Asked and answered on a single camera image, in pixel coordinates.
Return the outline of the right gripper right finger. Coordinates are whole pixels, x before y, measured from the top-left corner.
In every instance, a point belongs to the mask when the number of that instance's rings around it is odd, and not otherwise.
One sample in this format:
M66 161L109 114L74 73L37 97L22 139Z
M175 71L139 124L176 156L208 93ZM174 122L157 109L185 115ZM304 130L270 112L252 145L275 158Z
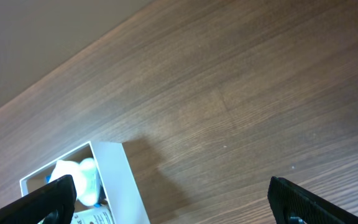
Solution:
M358 223L357 216L283 177L270 179L267 198L277 223Z

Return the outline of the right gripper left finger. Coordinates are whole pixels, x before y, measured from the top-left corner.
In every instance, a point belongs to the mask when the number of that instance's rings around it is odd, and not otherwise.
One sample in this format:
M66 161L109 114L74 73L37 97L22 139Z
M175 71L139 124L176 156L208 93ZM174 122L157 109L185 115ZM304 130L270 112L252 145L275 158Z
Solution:
M0 224L67 224L73 217L75 202L73 177L64 175L1 208Z

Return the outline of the white tube with print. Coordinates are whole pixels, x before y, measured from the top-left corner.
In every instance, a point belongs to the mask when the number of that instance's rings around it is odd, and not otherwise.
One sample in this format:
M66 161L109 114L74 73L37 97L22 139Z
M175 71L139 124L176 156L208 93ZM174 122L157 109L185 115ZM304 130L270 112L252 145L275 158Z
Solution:
M81 184L84 180L84 176L80 171L79 163L74 161L58 160L47 182L50 183L60 177L63 177L64 175L71 175L75 185Z

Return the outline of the clear spray bottle dark liquid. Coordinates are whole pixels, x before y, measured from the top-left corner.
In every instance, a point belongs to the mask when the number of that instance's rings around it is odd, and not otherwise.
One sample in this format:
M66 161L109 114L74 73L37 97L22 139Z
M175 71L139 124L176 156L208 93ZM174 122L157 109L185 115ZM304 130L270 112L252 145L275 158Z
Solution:
M87 206L93 206L99 202L101 193L101 179L96 162L89 157L80 162L80 189L78 191L79 201Z

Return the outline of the white round jar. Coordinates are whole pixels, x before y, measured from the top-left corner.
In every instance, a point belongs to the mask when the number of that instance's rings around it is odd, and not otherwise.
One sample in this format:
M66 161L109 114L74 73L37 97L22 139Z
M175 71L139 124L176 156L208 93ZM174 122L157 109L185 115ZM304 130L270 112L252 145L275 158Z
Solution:
M108 207L96 207L73 214L71 224L114 224Z

